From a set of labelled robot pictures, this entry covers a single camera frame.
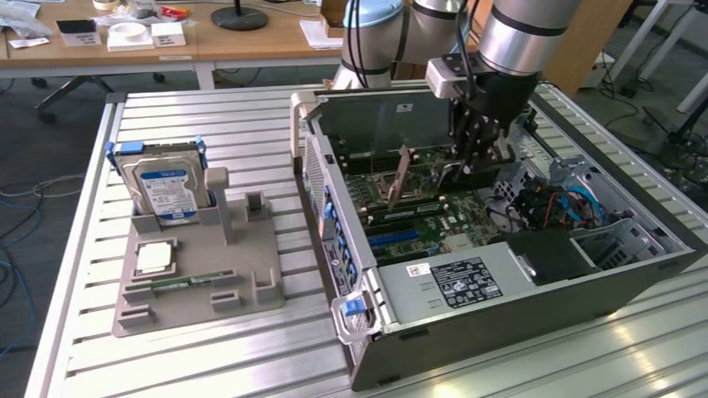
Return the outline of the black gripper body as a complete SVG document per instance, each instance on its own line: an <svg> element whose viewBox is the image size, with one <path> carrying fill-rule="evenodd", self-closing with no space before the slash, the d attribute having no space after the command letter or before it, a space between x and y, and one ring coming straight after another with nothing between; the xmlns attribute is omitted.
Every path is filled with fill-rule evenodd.
<svg viewBox="0 0 708 398"><path fill-rule="evenodd" d="M506 75L501 72L484 72L474 75L474 95L468 99L468 81L462 72L456 72L454 83L458 91L457 103L449 107L450 126L462 119L465 110L472 116L482 116L489 122L497 121L500 127L508 127L521 113L529 97L536 89L541 73L532 75Z"/></svg>

